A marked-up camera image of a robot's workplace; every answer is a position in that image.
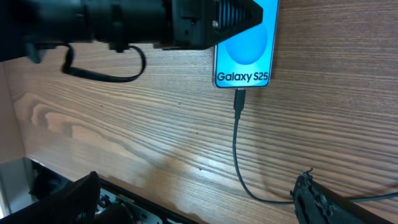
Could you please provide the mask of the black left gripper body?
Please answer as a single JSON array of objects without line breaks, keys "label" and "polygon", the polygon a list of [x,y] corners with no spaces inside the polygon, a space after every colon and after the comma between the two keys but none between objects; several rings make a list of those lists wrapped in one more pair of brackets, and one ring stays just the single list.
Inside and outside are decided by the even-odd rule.
[{"label": "black left gripper body", "polygon": [[88,0],[83,2],[95,40],[122,52],[128,44],[203,50],[221,42],[216,6],[202,0]]}]

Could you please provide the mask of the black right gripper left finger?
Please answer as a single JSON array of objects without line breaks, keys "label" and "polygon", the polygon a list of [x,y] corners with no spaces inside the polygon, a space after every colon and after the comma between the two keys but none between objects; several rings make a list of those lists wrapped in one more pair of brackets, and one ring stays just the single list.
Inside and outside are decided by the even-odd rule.
[{"label": "black right gripper left finger", "polygon": [[93,223],[100,196],[95,171],[61,191],[1,219],[2,224]]}]

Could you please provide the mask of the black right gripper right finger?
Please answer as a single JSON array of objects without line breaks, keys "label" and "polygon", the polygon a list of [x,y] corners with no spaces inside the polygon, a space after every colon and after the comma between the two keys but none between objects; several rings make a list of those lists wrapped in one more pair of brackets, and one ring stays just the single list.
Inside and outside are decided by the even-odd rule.
[{"label": "black right gripper right finger", "polygon": [[315,182],[310,172],[305,171],[297,177],[290,194],[300,224],[392,224],[357,203],[390,199],[394,197],[393,193],[362,198],[342,197]]}]

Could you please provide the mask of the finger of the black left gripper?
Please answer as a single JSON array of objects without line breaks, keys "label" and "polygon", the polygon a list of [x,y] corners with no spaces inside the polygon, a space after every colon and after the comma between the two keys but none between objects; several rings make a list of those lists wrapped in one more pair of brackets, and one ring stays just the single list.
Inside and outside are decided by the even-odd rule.
[{"label": "finger of the black left gripper", "polygon": [[213,45],[262,22],[263,8],[253,0],[215,0],[213,5]]}]

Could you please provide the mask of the blue Galaxy smartphone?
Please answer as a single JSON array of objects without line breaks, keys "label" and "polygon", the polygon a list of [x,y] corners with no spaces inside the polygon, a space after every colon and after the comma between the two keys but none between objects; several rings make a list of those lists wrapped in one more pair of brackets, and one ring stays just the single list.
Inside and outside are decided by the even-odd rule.
[{"label": "blue Galaxy smartphone", "polygon": [[256,0],[262,22],[215,47],[213,83],[218,88],[262,88],[269,84],[279,0]]}]

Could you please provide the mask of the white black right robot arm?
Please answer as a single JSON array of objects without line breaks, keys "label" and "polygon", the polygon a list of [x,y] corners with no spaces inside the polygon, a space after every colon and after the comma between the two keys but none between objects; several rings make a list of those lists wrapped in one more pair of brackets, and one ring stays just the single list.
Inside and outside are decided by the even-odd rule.
[{"label": "white black right robot arm", "polygon": [[[298,176],[291,191],[299,223],[387,223],[313,181],[309,172]],[[91,172],[32,205],[1,219],[1,223],[192,223],[156,203],[101,179]]]}]

